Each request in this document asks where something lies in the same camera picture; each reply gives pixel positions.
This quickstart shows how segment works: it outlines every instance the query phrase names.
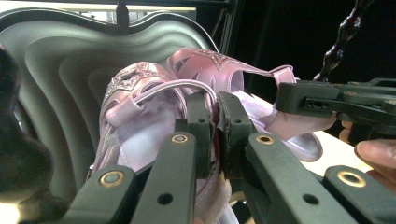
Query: metal hole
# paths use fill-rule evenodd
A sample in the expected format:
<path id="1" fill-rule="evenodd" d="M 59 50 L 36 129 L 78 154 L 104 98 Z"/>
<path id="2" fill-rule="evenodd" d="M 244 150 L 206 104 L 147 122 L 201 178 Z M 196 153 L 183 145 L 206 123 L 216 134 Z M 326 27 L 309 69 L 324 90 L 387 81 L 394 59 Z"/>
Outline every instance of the metal hole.
<path id="1" fill-rule="evenodd" d="M 323 107 L 323 103 L 322 102 L 314 102 L 314 108 L 319 109 Z"/>
<path id="2" fill-rule="evenodd" d="M 337 174 L 341 181 L 355 188 L 363 188 L 366 186 L 366 181 L 361 176 L 349 171 L 340 171 Z"/>
<path id="3" fill-rule="evenodd" d="M 274 143 L 274 139 L 268 135 L 260 135 L 256 138 L 256 140 L 265 145 L 271 145 Z"/>
<path id="4" fill-rule="evenodd" d="M 125 175 L 121 171 L 110 171 L 100 178 L 99 183 L 105 188 L 114 188 L 124 180 Z"/>
<path id="5" fill-rule="evenodd" d="M 170 193 L 164 193 L 157 198 L 157 203 L 167 205 L 173 201 L 173 196 Z"/>
<path id="6" fill-rule="evenodd" d="M 184 134 L 177 134 L 172 137 L 172 142 L 174 143 L 185 143 L 189 140 L 189 138 Z"/>
<path id="7" fill-rule="evenodd" d="M 312 194 L 304 194 L 303 195 L 303 199 L 304 199 L 304 201 L 306 203 L 310 203 L 310 204 L 313 204 L 313 205 L 319 204 L 319 199 L 316 196 L 312 195 Z"/>

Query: white surface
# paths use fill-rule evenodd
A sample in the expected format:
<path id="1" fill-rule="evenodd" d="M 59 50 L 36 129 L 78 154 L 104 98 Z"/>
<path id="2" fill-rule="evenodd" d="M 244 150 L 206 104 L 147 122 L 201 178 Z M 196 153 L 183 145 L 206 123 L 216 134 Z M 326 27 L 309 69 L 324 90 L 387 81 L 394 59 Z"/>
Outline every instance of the white surface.
<path id="1" fill-rule="evenodd" d="M 15 204 L 0 203 L 0 222 L 3 224 L 17 223 L 20 212 Z"/>
<path id="2" fill-rule="evenodd" d="M 324 175 L 330 166 L 345 165 L 366 172 L 370 167 L 361 161 L 354 152 L 354 147 L 335 138 L 325 132 L 315 132 L 323 146 L 323 156 L 315 162 L 304 162 L 302 164 L 310 171 Z"/>

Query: embroidered pattern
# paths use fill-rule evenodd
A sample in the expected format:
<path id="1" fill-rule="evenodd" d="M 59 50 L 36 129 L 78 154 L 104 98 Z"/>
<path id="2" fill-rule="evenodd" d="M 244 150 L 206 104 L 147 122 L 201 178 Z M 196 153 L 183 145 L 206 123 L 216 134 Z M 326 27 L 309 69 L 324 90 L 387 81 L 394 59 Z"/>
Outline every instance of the embroidered pattern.
<path id="1" fill-rule="evenodd" d="M 166 77 L 162 74 L 149 70 L 148 63 L 135 63 L 119 71 L 107 86 L 105 99 L 103 105 L 107 101 L 108 97 L 115 91 L 131 91 L 136 83 L 145 77 Z"/>
<path id="2" fill-rule="evenodd" d="M 209 49 L 199 49 L 198 51 L 196 51 L 197 54 L 200 54 L 202 56 L 206 56 L 208 58 L 211 58 L 213 63 L 215 63 L 216 67 L 218 68 L 218 70 L 220 70 L 224 64 L 226 64 L 227 62 L 238 62 L 236 59 L 234 58 L 230 58 L 228 56 L 219 54 L 217 52 L 214 52 L 212 50 Z"/>

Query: pink sandal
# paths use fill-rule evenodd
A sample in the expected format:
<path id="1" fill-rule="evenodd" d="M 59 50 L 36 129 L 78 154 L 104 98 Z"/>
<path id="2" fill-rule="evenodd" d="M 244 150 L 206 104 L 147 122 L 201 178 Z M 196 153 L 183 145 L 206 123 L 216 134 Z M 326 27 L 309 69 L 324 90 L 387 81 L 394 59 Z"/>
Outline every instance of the pink sandal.
<path id="1" fill-rule="evenodd" d="M 176 119 L 187 117 L 183 91 L 191 89 L 205 91 L 208 110 L 213 111 L 216 94 L 202 82 L 178 80 L 156 63 L 122 69 L 107 86 L 92 171 L 118 164 L 138 173 L 152 163 L 165 136 L 174 132 Z M 194 214 L 204 223 L 218 220 L 231 197 L 230 183 L 219 171 L 219 161 L 212 158 L 211 176 L 197 180 Z"/>
<path id="2" fill-rule="evenodd" d="M 331 127 L 335 118 L 285 114 L 243 92 L 243 72 L 273 77 L 279 85 L 281 82 L 296 82 L 291 66 L 267 72 L 212 50 L 184 48 L 168 58 L 167 67 L 177 78 L 195 79 L 209 85 L 215 92 L 227 91 L 237 96 L 257 130 L 278 135 L 301 161 L 316 161 L 321 157 L 321 144 L 312 132 Z"/>

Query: hand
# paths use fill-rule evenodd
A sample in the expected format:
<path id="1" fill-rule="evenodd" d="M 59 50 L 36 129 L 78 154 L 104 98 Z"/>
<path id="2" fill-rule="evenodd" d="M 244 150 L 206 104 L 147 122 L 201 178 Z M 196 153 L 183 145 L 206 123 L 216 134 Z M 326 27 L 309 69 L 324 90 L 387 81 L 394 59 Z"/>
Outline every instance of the hand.
<path id="1" fill-rule="evenodd" d="M 344 130 L 340 139 L 347 142 L 352 127 L 351 122 L 343 121 Z M 355 146 L 356 155 L 373 167 L 367 172 L 378 182 L 396 193 L 396 139 L 376 139 L 359 142 Z"/>

